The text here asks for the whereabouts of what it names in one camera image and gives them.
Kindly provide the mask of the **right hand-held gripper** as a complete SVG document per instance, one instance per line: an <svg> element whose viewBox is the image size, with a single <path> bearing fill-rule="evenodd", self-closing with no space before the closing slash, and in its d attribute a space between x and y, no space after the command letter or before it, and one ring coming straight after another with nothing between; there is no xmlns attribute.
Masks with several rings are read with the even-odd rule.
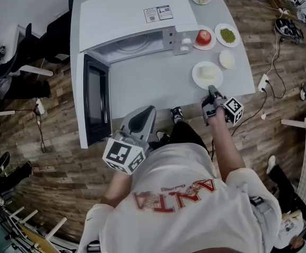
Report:
<svg viewBox="0 0 306 253"><path fill-rule="evenodd" d="M236 125L242 118L244 107L234 97L226 98L214 85L208 86L209 96L202 102L202 114L206 125L208 119L216 115L217 108L224 108L226 122Z"/></svg>

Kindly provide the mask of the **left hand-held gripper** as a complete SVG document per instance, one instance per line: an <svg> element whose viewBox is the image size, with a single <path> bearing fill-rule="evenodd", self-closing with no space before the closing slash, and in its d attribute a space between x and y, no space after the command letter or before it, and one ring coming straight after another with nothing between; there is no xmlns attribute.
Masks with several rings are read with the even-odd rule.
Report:
<svg viewBox="0 0 306 253"><path fill-rule="evenodd" d="M140 107L122 121L121 128L108 138L102 159L112 169L133 174L146 159L150 149L148 139L153 132L156 108Z"/></svg>

